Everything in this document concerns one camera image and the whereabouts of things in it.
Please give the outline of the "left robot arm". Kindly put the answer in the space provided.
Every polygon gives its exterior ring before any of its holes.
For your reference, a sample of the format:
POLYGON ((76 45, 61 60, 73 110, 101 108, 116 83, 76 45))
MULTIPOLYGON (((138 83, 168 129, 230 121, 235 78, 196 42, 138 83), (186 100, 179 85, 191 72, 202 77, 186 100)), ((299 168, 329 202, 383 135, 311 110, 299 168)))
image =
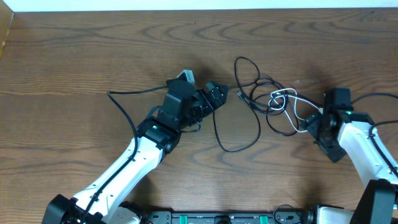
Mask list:
POLYGON ((209 82, 195 89, 186 80, 167 81, 167 93, 157 116, 134 126, 134 137, 121 156, 92 184, 72 198, 57 195, 47 206, 43 223, 139 223, 140 217, 122 207, 138 182, 154 170, 178 144, 187 126, 226 103, 228 86, 209 82))

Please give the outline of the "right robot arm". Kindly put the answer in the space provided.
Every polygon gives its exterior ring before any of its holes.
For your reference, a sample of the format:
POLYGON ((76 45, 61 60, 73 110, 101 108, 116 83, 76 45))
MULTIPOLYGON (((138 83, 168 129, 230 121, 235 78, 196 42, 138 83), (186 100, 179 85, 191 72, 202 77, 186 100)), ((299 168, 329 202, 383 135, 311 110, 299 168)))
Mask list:
POLYGON ((332 162, 349 156, 364 192, 355 210, 318 204, 305 212, 302 223, 397 223, 397 162, 381 141, 367 113, 353 108, 347 88, 325 92, 323 108, 302 127, 332 162))

